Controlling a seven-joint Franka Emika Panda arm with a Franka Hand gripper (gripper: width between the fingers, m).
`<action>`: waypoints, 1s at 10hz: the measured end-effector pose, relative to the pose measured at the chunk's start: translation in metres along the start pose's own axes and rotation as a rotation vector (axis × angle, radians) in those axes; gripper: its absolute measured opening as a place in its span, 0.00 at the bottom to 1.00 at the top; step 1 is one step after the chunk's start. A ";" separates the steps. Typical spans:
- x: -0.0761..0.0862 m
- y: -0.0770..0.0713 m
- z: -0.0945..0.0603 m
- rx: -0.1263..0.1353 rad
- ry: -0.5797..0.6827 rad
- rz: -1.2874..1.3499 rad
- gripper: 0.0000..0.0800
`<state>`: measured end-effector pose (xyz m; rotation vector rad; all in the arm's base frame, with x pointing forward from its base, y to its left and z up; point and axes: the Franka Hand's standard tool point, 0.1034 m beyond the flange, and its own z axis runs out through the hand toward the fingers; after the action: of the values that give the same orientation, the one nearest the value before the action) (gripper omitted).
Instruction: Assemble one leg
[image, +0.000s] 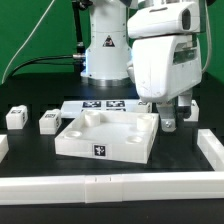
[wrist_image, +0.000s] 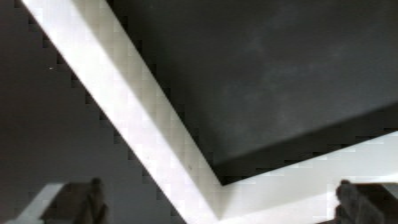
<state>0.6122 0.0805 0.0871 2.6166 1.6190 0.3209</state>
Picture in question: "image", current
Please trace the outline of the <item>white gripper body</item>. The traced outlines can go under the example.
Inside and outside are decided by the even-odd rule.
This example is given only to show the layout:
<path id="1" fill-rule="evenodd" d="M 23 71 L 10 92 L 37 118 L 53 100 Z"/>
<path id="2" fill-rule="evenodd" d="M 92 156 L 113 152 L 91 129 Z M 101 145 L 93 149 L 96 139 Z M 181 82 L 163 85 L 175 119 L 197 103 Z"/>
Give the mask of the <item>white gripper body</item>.
<path id="1" fill-rule="evenodd" d="M 143 102 L 167 102 L 201 82 L 200 44 L 195 34 L 131 39 L 129 65 Z"/>

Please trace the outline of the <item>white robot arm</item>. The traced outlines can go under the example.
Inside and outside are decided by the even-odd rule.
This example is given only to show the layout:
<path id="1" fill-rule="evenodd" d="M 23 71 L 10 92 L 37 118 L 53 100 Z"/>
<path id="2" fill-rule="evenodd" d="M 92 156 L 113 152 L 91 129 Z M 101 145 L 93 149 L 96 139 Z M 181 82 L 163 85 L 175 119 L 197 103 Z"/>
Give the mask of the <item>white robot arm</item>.
<path id="1" fill-rule="evenodd" d="M 131 79 L 140 99 L 154 103 L 162 130 L 191 115 L 192 88 L 206 66 L 198 35 L 209 33 L 216 0 L 90 0 L 91 44 L 82 79 L 98 86 Z"/>

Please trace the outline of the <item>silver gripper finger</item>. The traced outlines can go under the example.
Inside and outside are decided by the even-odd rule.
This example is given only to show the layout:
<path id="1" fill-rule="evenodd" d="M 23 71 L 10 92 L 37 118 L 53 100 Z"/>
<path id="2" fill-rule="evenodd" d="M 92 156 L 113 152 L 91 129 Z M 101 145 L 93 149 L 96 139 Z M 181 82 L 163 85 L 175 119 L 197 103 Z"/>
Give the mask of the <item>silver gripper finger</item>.
<path id="1" fill-rule="evenodd" d="M 161 120 L 161 128 L 164 132 L 174 132 L 176 129 L 175 108 L 172 101 L 157 103 L 157 111 Z"/>
<path id="2" fill-rule="evenodd" d="M 178 96 L 178 114 L 184 119 L 188 119 L 191 116 L 191 102 L 192 102 L 192 91 L 187 90 Z"/>

